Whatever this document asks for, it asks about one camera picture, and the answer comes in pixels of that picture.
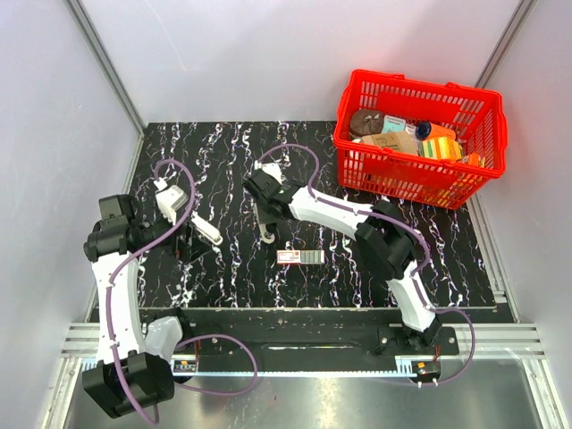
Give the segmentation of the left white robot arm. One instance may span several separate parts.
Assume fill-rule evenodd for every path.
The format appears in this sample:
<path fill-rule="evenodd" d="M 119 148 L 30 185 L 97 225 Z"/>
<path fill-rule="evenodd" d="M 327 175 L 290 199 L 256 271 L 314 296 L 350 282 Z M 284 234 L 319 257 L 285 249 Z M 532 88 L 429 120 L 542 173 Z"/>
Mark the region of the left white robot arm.
<path fill-rule="evenodd" d="M 97 365 L 82 376 L 84 391 L 111 418 L 156 407 L 174 396 L 171 358 L 192 346 L 194 333 L 176 308 L 142 325 L 139 317 L 137 251 L 150 247 L 193 262 L 208 246 L 193 223 L 177 224 L 188 203 L 178 188 L 160 191 L 156 203 L 162 219 L 148 223 L 127 194 L 99 200 L 101 218 L 83 245 L 97 282 L 99 299 Z"/>

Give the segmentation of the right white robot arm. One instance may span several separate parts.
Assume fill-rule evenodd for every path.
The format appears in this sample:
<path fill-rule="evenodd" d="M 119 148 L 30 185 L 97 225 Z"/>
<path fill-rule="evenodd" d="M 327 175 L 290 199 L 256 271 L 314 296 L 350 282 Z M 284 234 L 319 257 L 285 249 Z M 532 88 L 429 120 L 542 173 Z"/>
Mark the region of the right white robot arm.
<path fill-rule="evenodd" d="M 262 169 L 243 187 L 255 201 L 261 236 L 269 242 L 273 235 L 267 226 L 282 219 L 316 223 L 354 240 L 370 273 L 386 282 L 397 300 L 409 348 L 425 354 L 437 345 L 442 323 L 421 283 L 416 256 L 416 244 L 428 247 L 395 206 L 350 203 L 295 181 L 283 183 Z"/>

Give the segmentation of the black grey stapler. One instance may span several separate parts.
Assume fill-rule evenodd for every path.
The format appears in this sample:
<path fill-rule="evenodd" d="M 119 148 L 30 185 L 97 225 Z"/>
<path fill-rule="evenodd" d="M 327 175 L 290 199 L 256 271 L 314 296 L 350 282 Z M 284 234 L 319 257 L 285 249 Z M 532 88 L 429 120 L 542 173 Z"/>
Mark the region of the black grey stapler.
<path fill-rule="evenodd" d="M 258 211 L 258 204 L 256 202 L 253 203 L 253 210 L 256 217 L 261 240 L 266 244 L 273 244 L 275 241 L 274 233 L 269 232 L 269 230 L 267 229 L 267 224 L 262 222 L 260 213 Z"/>

